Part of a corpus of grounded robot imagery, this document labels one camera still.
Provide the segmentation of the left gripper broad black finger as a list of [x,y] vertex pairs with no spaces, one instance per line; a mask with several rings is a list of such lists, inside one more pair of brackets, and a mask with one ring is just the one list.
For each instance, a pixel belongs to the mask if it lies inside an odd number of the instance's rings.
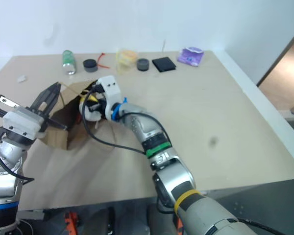
[[56,82],[43,90],[30,106],[30,111],[38,115],[49,115],[56,105],[61,90],[61,84]]

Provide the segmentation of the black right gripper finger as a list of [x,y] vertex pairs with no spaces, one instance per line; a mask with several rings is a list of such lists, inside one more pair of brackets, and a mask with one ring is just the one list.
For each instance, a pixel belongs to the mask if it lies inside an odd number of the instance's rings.
[[85,110],[89,112],[98,111],[100,109],[100,104],[96,101],[87,101],[85,104]]

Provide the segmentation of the left gripper thin black finger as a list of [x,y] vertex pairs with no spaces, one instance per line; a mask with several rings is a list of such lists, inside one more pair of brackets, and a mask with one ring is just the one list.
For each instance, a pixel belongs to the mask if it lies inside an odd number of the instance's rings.
[[64,124],[61,124],[60,122],[56,121],[56,120],[53,120],[51,118],[48,118],[47,119],[47,124],[51,127],[54,127],[54,128],[57,128],[57,129],[60,129],[60,130],[66,130],[67,129],[67,126],[64,125]]

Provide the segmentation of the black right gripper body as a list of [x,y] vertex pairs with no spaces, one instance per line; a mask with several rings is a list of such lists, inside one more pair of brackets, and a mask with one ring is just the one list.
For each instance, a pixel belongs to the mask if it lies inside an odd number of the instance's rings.
[[102,85],[93,84],[90,90],[89,101],[96,101],[100,104],[100,109],[98,112],[104,116],[106,108],[106,98],[104,95],[104,90]]

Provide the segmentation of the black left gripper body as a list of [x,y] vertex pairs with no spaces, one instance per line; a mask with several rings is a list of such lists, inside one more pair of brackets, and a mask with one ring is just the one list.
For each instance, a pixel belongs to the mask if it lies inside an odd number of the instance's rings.
[[49,114],[45,113],[45,106],[46,104],[36,104],[36,105],[31,105],[30,107],[27,107],[29,111],[31,111],[32,113],[38,115],[39,117],[43,119],[39,132],[45,132],[48,127]]

